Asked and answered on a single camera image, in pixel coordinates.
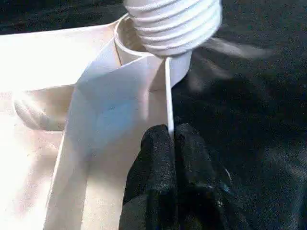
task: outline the dark background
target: dark background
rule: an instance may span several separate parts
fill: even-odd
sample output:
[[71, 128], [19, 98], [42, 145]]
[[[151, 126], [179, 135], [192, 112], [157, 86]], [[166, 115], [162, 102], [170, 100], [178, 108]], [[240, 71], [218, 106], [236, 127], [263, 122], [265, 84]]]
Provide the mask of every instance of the dark background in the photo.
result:
[[0, 0], [0, 34], [57, 30], [115, 21], [122, 0]]

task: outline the glove finger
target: glove finger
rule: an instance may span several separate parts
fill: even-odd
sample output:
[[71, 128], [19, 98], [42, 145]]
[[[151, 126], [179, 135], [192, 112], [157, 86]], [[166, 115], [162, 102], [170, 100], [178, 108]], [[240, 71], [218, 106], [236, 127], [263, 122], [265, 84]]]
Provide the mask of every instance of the glove finger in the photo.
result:
[[154, 126], [144, 134], [127, 176], [120, 229], [171, 229], [176, 222], [173, 146], [167, 127]]

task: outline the white cardboard box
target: white cardboard box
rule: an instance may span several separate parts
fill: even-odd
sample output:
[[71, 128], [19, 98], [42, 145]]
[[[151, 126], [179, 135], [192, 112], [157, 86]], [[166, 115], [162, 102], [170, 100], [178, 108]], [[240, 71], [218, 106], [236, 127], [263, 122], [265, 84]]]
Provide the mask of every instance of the white cardboard box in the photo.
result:
[[[63, 53], [63, 57], [75, 56], [79, 61], [69, 64], [67, 60], [66, 65], [62, 63], [63, 57], [52, 61], [43, 55], [40, 64], [45, 68], [48, 66], [45, 61], [55, 63], [51, 73], [44, 68], [24, 66], [30, 76], [28, 80], [39, 73], [45, 73], [48, 79], [38, 79], [35, 86], [24, 80], [28, 85], [22, 90], [74, 85], [48, 196], [44, 230], [118, 229], [126, 176], [140, 151], [144, 132], [154, 125], [167, 124], [172, 134], [171, 86], [187, 73], [191, 53], [164, 59], [143, 49], [131, 50], [129, 26], [131, 21], [125, 15], [109, 25], [20, 38], [33, 46], [33, 40], [45, 46], [57, 43], [63, 49], [57, 48], [57, 52]], [[87, 52], [86, 44], [89, 49], [93, 44], [97, 47]], [[87, 54], [86, 58], [79, 57], [83, 55], [81, 50]], [[60, 56], [52, 48], [48, 51], [53, 58]], [[36, 52], [34, 57], [38, 60], [41, 51]], [[64, 68], [66, 75], [62, 76], [57, 65]], [[12, 82], [6, 85], [7, 89], [10, 87], [14, 87]]]

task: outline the white ribbed tube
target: white ribbed tube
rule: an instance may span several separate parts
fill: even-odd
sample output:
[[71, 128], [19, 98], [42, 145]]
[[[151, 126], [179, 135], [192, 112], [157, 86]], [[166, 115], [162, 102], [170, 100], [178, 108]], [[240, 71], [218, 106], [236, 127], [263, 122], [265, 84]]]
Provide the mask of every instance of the white ribbed tube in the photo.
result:
[[124, 0], [143, 46], [158, 56], [186, 53], [217, 31], [220, 0]]

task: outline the black glove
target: black glove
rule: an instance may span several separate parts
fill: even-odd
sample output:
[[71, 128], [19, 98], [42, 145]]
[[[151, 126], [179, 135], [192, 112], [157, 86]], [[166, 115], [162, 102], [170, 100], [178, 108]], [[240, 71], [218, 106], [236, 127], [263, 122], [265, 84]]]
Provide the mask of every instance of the black glove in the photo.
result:
[[211, 161], [199, 133], [178, 126], [175, 150], [166, 126], [145, 133], [127, 177], [119, 229], [249, 229], [227, 170]]

